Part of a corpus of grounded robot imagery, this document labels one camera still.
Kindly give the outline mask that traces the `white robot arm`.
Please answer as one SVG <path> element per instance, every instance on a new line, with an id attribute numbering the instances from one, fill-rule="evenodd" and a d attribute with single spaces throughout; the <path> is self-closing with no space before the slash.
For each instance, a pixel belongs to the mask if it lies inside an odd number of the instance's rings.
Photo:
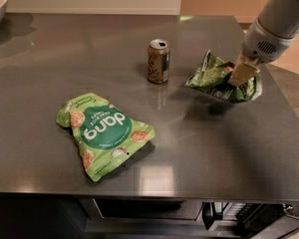
<path id="1" fill-rule="evenodd" d="M 228 82 L 239 87 L 276 61 L 299 34 L 299 0 L 268 0 L 249 27 Z"/>

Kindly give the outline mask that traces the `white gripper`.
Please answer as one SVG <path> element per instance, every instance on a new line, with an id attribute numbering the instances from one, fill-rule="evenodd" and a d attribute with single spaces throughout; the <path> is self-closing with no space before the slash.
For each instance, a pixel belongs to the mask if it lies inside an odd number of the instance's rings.
<path id="1" fill-rule="evenodd" d="M 276 61 L 293 41 L 293 38 L 283 38 L 270 33 L 256 19 L 244 36 L 241 55 L 228 82 L 235 87 L 245 84 L 258 75 L 258 64 Z"/>

